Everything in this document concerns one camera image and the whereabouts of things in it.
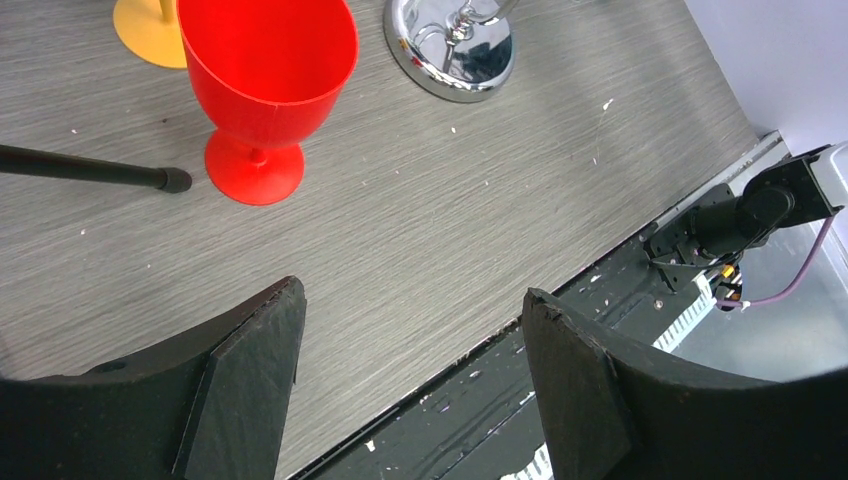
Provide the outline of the chrome wine glass rack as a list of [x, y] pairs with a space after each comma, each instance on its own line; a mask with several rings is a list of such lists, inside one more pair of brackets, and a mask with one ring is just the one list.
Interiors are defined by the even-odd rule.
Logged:
[[428, 93], [454, 103], [493, 96], [516, 63], [509, 1], [389, 0], [387, 46], [403, 72]]

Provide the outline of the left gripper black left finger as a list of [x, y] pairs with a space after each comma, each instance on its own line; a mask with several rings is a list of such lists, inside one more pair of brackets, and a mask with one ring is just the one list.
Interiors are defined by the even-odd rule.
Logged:
[[5, 479], [271, 479], [307, 300], [288, 276], [76, 376], [1, 383]]

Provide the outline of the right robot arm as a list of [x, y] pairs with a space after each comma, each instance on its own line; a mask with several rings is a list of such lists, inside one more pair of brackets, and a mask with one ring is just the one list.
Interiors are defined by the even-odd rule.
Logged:
[[653, 266], [678, 290], [698, 272], [723, 267], [775, 231], [825, 220], [847, 207], [847, 143], [786, 156], [736, 195], [719, 184], [646, 243]]

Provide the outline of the yellow wine glass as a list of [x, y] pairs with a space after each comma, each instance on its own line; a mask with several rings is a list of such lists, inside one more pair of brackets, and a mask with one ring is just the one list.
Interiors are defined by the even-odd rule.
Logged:
[[175, 0], [118, 0], [112, 22], [123, 45], [142, 60], [169, 69], [186, 68]]

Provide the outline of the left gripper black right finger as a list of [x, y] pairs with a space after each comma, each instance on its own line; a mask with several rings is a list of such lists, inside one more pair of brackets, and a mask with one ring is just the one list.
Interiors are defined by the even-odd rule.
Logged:
[[843, 479], [847, 373], [771, 382], [626, 337], [531, 288], [521, 324], [557, 479]]

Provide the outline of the red wine glass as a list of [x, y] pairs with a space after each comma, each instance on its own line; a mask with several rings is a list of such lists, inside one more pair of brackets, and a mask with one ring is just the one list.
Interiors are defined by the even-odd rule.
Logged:
[[344, 1], [176, 4], [195, 97], [215, 130], [214, 186], [253, 206], [280, 202], [304, 175], [302, 141], [327, 120], [359, 53]]

